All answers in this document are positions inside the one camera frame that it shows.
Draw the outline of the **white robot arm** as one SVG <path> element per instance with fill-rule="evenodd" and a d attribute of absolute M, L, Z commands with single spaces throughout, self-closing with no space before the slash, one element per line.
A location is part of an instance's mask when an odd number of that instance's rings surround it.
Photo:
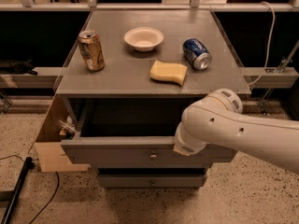
<path fill-rule="evenodd" d="M 240 98 L 228 89 L 189 105 L 177 127 L 174 150 L 190 156 L 215 144 L 299 174 L 299 122 L 257 118 L 242 110 Z"/>

